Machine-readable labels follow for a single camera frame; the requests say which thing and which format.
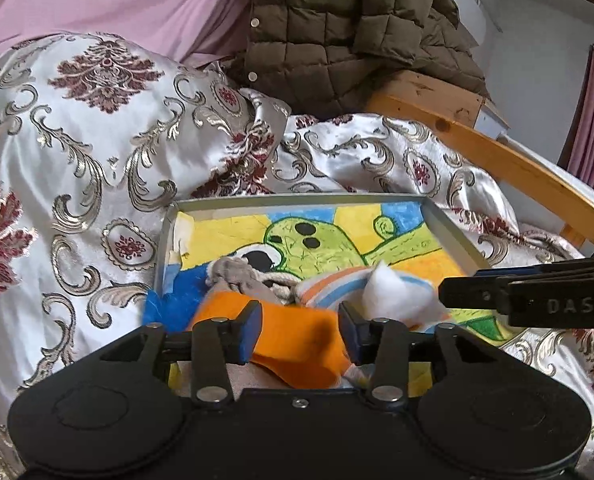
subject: cartoon drawing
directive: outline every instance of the cartoon drawing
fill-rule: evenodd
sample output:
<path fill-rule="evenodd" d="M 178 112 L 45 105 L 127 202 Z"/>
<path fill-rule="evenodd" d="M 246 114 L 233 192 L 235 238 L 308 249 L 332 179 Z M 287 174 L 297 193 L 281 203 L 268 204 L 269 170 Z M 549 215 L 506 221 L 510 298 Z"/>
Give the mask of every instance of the cartoon drawing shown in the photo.
<path fill-rule="evenodd" d="M 264 242 L 275 248 L 282 261 L 277 270 L 306 279 L 324 272 L 349 267 L 372 266 L 380 261 L 396 264 L 401 260 L 441 249 L 425 223 L 416 229 L 395 235 L 392 219 L 375 219 L 385 241 L 372 251 L 360 254 L 357 247 L 338 226 L 319 220 L 289 217 L 272 224 Z"/>
<path fill-rule="evenodd" d="M 282 273 L 297 280 L 380 261 L 435 286 L 448 276 L 462 275 L 430 232 L 418 202 L 195 220 L 189 233 L 182 244 L 187 248 L 181 254 L 183 270 L 205 269 L 231 254 L 246 260 L 260 276 Z M 452 317 L 495 346 L 516 335 L 489 310 L 453 310 Z"/>

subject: air conditioner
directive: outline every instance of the air conditioner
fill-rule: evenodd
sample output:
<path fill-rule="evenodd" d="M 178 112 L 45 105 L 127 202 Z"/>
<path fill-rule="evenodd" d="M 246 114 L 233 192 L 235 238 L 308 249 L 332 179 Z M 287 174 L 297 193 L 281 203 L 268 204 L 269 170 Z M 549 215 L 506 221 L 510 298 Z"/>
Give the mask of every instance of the air conditioner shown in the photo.
<path fill-rule="evenodd" d="M 480 0 L 455 0 L 459 7 L 459 32 L 470 48 L 484 43 L 486 38 L 486 15 Z"/>

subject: orange cloth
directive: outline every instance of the orange cloth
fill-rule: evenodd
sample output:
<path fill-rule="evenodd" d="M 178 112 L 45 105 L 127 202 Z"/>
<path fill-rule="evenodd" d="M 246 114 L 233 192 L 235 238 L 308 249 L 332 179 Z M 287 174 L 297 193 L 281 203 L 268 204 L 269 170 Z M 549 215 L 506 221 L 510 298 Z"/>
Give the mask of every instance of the orange cloth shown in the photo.
<path fill-rule="evenodd" d="M 237 292 L 209 294 L 189 329 L 212 317 L 235 319 L 252 299 Z M 336 386 L 350 366 L 337 325 L 337 313 L 266 301 L 260 303 L 262 330 L 251 361 L 268 368 L 293 388 Z"/>

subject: black eye drawing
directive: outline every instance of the black eye drawing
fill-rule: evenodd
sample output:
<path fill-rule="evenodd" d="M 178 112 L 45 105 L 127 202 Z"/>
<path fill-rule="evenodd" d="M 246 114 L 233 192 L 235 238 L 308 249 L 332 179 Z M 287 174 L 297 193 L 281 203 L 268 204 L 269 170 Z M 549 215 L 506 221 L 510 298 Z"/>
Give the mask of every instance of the black eye drawing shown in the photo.
<path fill-rule="evenodd" d="M 282 261 L 282 255 L 272 245 L 250 244 L 239 248 L 234 256 L 242 258 L 248 265 L 259 272 L 268 272 Z"/>
<path fill-rule="evenodd" d="M 317 232 L 317 228 L 313 224 L 299 222 L 298 224 L 295 224 L 295 231 L 301 236 L 312 236 Z"/>
<path fill-rule="evenodd" d="M 312 237 L 304 238 L 301 242 L 309 249 L 317 249 L 321 245 L 317 238 Z"/>

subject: white cotton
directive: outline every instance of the white cotton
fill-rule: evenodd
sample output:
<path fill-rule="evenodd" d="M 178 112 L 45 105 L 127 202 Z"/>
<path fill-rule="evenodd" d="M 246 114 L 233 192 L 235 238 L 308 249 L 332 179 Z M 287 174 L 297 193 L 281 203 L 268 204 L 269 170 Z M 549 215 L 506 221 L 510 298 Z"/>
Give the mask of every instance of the white cotton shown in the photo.
<path fill-rule="evenodd" d="M 437 322 L 448 315 L 433 284 L 412 274 L 393 270 L 380 262 L 366 283 L 362 294 L 366 319 L 387 317 L 408 327 Z"/>

